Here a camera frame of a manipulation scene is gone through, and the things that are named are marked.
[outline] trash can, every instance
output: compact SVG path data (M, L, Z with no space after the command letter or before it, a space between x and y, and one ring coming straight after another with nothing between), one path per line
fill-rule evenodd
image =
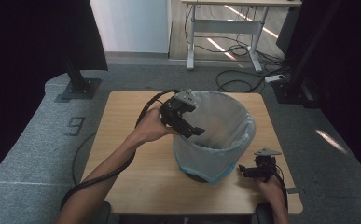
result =
M211 184L227 176L256 134L256 124L236 99L218 91L193 91L196 108L183 119L205 132L186 139L174 135L180 170Z

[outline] white wall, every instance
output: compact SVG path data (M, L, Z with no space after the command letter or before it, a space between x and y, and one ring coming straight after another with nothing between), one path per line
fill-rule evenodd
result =
M104 51L168 53L171 0L90 0Z

